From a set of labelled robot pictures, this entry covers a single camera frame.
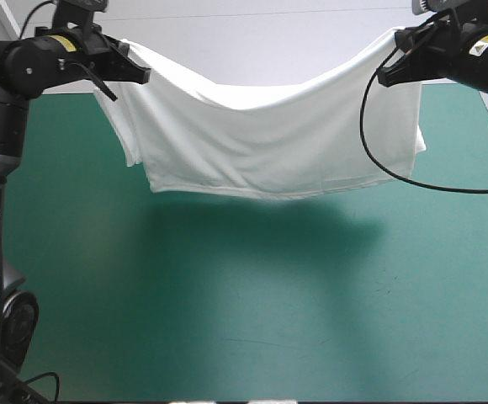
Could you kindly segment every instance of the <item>table surface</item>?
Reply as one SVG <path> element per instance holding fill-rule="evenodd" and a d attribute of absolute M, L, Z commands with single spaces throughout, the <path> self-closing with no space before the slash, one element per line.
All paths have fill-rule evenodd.
<path fill-rule="evenodd" d="M 421 126 L 415 178 L 488 187 L 477 92 L 425 87 Z M 92 95 L 48 95 L 4 242 L 41 306 L 23 376 L 63 400 L 488 401 L 488 196 L 154 195 Z"/>

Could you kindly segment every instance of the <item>white cloth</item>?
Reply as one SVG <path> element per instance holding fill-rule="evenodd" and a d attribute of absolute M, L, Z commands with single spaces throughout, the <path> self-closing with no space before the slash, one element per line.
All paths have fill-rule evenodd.
<path fill-rule="evenodd" d="M 144 164 L 153 192 L 297 199 L 362 188 L 391 179 L 365 155 L 358 125 L 363 91 L 394 49 L 394 33 L 317 78 L 277 87 L 216 84 L 125 40 L 130 57 L 152 68 L 151 81 L 111 83 L 116 103 L 96 97 L 127 164 Z M 375 83 L 366 111 L 371 150 L 404 176 L 425 150 L 421 90 L 419 82 Z"/>

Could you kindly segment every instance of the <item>gray floor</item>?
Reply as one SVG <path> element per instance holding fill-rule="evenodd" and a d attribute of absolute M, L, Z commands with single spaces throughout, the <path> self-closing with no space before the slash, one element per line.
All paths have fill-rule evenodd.
<path fill-rule="evenodd" d="M 38 2 L 8 5 L 24 21 Z M 29 29 L 50 24 L 52 11 L 37 13 Z M 283 85 L 326 72 L 387 29 L 425 17 L 412 15 L 411 0 L 111 0 L 98 21 L 107 34 L 140 42 L 215 82 Z M 90 90 L 80 83 L 51 92 Z"/>

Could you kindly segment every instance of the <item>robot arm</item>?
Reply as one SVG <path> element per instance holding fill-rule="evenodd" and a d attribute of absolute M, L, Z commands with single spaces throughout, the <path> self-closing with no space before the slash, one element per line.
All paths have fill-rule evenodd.
<path fill-rule="evenodd" d="M 6 177 L 21 162 L 30 100 L 83 79 L 115 100 L 104 81 L 149 80 L 150 69 L 128 57 L 128 46 L 93 23 L 94 13 L 107 5 L 108 0 L 60 0 L 51 28 L 37 28 L 34 38 L 0 41 L 0 235 Z M 18 290 L 23 282 L 4 260 L 0 236 L 0 404 L 47 403 L 17 380 L 39 315 L 35 297 Z"/>
<path fill-rule="evenodd" d="M 32 99 L 47 88 L 91 79 L 113 97 L 103 81 L 148 82 L 150 70 L 127 57 L 128 46 L 93 23 L 94 12 L 104 11 L 107 0 L 84 3 L 93 2 L 61 0 L 50 29 L 39 27 L 34 38 L 0 42 L 0 87 Z"/>
<path fill-rule="evenodd" d="M 411 28 L 397 33 L 406 54 L 379 71 L 379 82 L 390 87 L 449 78 L 488 93 L 488 0 L 415 0 L 413 9 L 443 17 L 416 33 Z"/>

